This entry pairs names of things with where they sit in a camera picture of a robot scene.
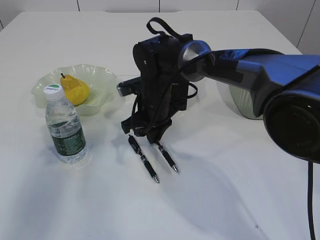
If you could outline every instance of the pear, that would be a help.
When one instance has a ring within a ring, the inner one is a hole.
[[[82,104],[90,94],[90,87],[80,79],[71,75],[63,75],[60,79],[65,97],[74,105]]]

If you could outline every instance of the water bottle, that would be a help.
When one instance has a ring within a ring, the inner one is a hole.
[[[64,163],[76,163],[87,153],[86,140],[76,109],[65,97],[61,85],[51,84],[43,91],[48,102],[45,121],[58,158]]]

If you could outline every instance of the green bottle label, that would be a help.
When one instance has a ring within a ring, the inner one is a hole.
[[[62,156],[71,156],[79,153],[84,149],[86,140],[82,127],[73,135],[68,137],[51,136],[56,151]]]
[[[60,88],[60,86],[58,84],[51,84],[48,87],[52,87],[52,88]]]

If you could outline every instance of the green glass bowl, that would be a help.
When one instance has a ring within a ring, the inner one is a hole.
[[[60,67],[39,79],[31,91],[38,108],[43,109],[47,106],[44,87],[49,84],[60,84],[61,73],[80,79],[90,87],[89,97],[84,103],[75,107],[80,116],[93,116],[104,104],[115,103],[115,100],[120,98],[117,93],[117,82],[119,81],[116,75],[104,67],[79,64]]]

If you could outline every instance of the black pen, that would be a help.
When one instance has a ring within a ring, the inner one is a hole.
[[[179,170],[177,168],[176,163],[172,160],[171,156],[169,155],[169,153],[165,150],[164,146],[162,146],[160,144],[160,142],[156,143],[160,152],[162,153],[162,155],[164,156],[165,160],[168,162],[168,164],[170,165],[170,167],[175,170],[177,173],[179,173]]]
[[[133,148],[133,150],[135,151],[136,154],[138,154],[140,156],[141,161],[143,162],[145,168],[148,170],[151,178],[158,184],[160,183],[159,178],[155,172],[155,170],[153,169],[153,167],[151,166],[150,162],[148,161],[147,157],[143,154],[139,144],[137,143],[136,139],[134,138],[134,136],[129,134],[129,144],[131,145],[131,147]]]

